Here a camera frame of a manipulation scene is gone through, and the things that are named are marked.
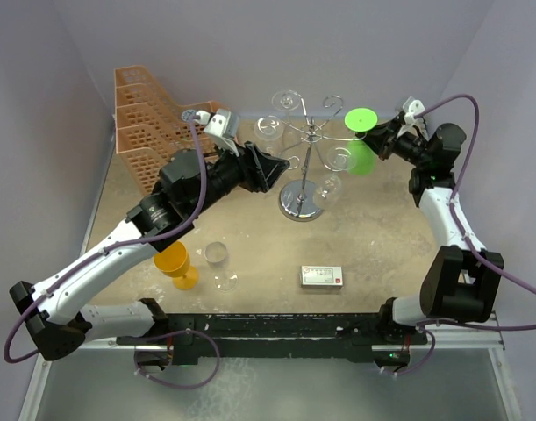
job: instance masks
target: beige table surface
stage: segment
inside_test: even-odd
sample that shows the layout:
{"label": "beige table surface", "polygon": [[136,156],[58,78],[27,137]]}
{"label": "beige table surface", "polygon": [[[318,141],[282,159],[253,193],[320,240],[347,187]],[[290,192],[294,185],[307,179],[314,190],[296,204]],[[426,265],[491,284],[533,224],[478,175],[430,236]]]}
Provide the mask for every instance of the beige table surface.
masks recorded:
{"label": "beige table surface", "polygon": [[[347,135],[341,122],[325,130]],[[291,142],[286,132],[283,141]],[[244,121],[240,140],[255,140],[252,122]],[[321,140],[325,156],[329,140]],[[298,223],[279,210],[282,186],[300,178],[287,171],[267,194],[243,189],[213,205],[182,238],[192,265],[201,275],[190,291],[176,289],[171,280],[147,260],[133,268],[92,300],[93,304],[130,303],[155,298],[167,312],[364,312],[377,311],[391,296],[419,291],[436,246],[424,215],[408,193],[411,166],[392,157],[378,161],[366,177],[340,174],[340,201],[318,219]],[[316,182],[327,171],[313,156],[309,178]],[[141,199],[135,182],[119,157],[111,160],[89,246],[106,236]],[[239,283],[232,292],[219,292],[204,259],[212,241],[224,242],[231,270]],[[342,266],[344,287],[338,291],[301,289],[301,265]]]}

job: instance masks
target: yellow plastic cup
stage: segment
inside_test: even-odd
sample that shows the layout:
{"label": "yellow plastic cup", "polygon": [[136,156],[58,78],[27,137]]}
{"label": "yellow plastic cup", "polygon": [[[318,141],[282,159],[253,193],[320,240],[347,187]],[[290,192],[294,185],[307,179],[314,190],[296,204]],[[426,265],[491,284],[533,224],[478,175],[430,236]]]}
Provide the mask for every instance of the yellow plastic cup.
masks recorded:
{"label": "yellow plastic cup", "polygon": [[188,250],[180,241],[157,253],[153,261],[157,269],[172,278],[172,283],[178,289],[192,289],[199,281],[199,272],[190,265]]}

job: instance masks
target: white box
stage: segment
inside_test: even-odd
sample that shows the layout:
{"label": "white box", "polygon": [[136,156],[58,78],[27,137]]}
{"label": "white box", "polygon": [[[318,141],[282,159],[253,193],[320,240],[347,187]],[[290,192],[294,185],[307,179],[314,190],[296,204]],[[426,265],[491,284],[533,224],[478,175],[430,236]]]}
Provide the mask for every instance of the white box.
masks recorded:
{"label": "white box", "polygon": [[301,266],[302,287],[332,287],[344,286],[341,266]]}

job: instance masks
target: clear glass cup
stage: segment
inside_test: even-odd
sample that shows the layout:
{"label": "clear glass cup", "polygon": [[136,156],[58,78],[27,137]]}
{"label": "clear glass cup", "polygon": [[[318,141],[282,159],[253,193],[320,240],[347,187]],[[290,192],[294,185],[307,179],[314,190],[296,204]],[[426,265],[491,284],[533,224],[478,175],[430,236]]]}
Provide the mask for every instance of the clear glass cup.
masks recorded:
{"label": "clear glass cup", "polygon": [[301,103],[301,96],[294,90],[280,90],[271,98],[276,110],[290,112]]}
{"label": "clear glass cup", "polygon": [[210,243],[205,248],[205,261],[211,268],[213,281],[217,291],[229,292],[236,288],[239,277],[229,266],[229,252],[225,244],[220,241]]}
{"label": "clear glass cup", "polygon": [[357,165],[355,156],[343,146],[332,146],[326,153],[328,165],[335,171],[348,171]]}
{"label": "clear glass cup", "polygon": [[338,175],[326,174],[318,180],[312,200],[320,209],[330,209],[339,201],[343,189]]}
{"label": "clear glass cup", "polygon": [[275,116],[258,118],[254,123],[254,134],[261,141],[259,147],[262,152],[272,156],[279,156],[282,151],[282,135],[285,125]]}

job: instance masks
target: black metal base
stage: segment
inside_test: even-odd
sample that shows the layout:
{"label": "black metal base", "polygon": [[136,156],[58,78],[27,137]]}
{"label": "black metal base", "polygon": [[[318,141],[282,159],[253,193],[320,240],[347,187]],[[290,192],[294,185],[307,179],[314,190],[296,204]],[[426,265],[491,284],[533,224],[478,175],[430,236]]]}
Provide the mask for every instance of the black metal base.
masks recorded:
{"label": "black metal base", "polygon": [[[382,353],[374,353],[371,346],[401,346],[407,335],[413,345],[427,342],[424,334],[407,326],[380,329],[381,318],[377,313],[168,314],[168,318],[170,331],[193,329],[211,336],[223,358],[340,358],[356,363],[373,362],[382,359]],[[119,345],[144,343],[144,338],[118,338]],[[176,337],[173,346],[173,365],[193,365],[200,357],[215,357],[207,340],[191,334]]]}

